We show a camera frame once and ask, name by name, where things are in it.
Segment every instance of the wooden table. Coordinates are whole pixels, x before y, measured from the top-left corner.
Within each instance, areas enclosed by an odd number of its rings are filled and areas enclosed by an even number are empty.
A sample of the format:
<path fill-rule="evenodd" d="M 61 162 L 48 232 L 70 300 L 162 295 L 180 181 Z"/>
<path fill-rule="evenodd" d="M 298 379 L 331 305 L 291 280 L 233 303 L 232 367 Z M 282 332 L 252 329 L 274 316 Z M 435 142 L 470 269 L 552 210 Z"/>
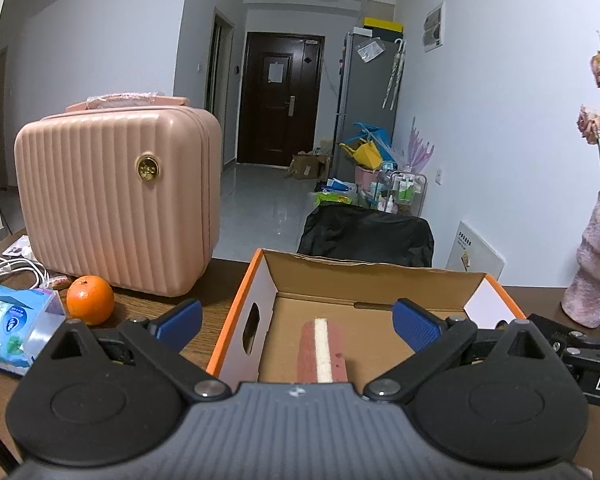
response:
<path fill-rule="evenodd" d="M 12 237 L 8 237 L 2 241 L 0 243 L 0 253 L 22 234 L 24 232 L 16 233 Z M 116 309 L 114 315 L 107 321 L 105 326 L 117 326 L 120 321 L 131 316 L 154 318 L 185 298 L 197 298 L 205 307 L 202 330 L 182 351 L 182 355 L 204 368 L 211 358 L 211 352 L 229 312 L 234 295 L 247 270 L 247 266 L 248 264 L 243 262 L 214 259 L 209 264 L 206 273 L 198 280 L 189 294 L 180 298 L 160 298 L 149 294 L 117 289 L 115 290 Z M 28 288 L 33 284 L 33 281 L 27 273 L 23 273 L 4 280 L 3 284 L 12 288 Z M 559 303 L 564 293 L 563 288 L 515 286 L 505 288 L 525 314 L 528 315 L 535 312 L 541 316 L 572 326 L 574 329 L 581 330 L 582 332 L 592 332 L 575 324 L 561 311 Z M 60 296 L 64 301 L 66 293 L 61 292 Z M 596 329 L 595 335 L 600 337 L 600 328 Z M 15 446 L 4 423 L 4 410 L 16 385 L 16 378 L 0 371 L 0 437 L 8 443 L 12 452 L 17 456 Z M 597 406 L 590 407 L 590 419 L 594 421 L 597 428 L 600 427 L 600 408 Z M 597 438 L 597 435 L 591 434 L 589 431 L 580 449 L 580 454 L 584 458 L 582 463 L 589 465 L 591 458 L 588 450 L 592 450 L 592 452 L 600 451 L 600 438 Z M 3 473 L 0 469 L 0 478 L 2 477 Z M 596 480 L 600 480 L 600 470 L 596 471 Z"/>

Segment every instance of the blue gripper pad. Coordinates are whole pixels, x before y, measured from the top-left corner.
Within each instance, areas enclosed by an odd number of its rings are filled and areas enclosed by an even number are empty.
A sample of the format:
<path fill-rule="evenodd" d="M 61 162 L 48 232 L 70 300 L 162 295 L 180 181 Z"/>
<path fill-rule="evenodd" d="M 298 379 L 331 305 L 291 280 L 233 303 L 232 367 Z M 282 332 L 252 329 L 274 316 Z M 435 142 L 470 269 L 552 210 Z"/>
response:
<path fill-rule="evenodd" d="M 155 338 L 180 352 L 202 328 L 202 303 L 185 300 L 152 321 Z"/>
<path fill-rule="evenodd" d="M 446 322 L 407 298 L 398 300 L 392 309 L 394 331 L 414 352 L 433 343 L 446 330 Z"/>

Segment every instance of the red eraser-like block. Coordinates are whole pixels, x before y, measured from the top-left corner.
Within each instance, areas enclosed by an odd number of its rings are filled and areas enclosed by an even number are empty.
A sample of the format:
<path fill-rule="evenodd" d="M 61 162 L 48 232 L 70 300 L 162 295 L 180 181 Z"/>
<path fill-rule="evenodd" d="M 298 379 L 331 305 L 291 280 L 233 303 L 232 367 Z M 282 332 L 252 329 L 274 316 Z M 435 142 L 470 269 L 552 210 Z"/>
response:
<path fill-rule="evenodd" d="M 302 327 L 298 351 L 299 383 L 346 383 L 342 328 L 323 318 Z"/>

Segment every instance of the open box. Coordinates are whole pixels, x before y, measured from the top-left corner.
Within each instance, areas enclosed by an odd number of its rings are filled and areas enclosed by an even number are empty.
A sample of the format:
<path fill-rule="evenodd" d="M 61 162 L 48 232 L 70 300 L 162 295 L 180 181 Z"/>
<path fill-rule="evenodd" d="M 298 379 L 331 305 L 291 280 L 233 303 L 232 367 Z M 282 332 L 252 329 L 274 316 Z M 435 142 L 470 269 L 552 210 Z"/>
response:
<path fill-rule="evenodd" d="M 488 274 L 258 250 L 207 371 L 234 391 L 242 381 L 296 382 L 302 326 L 324 317 L 342 327 L 347 375 L 360 393 L 413 354 L 394 332 L 391 307 L 398 298 L 442 319 L 468 316 L 480 328 L 525 317 Z"/>

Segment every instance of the white stripe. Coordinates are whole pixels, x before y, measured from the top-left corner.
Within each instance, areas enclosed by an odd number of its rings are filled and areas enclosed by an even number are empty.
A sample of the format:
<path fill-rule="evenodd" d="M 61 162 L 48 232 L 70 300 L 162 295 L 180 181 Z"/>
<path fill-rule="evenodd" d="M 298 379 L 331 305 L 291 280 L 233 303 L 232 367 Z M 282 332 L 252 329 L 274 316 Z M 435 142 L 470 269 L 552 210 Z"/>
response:
<path fill-rule="evenodd" d="M 317 317 L 314 322 L 315 371 L 319 383 L 333 383 L 331 374 L 331 352 L 329 352 L 329 330 L 327 320 Z"/>

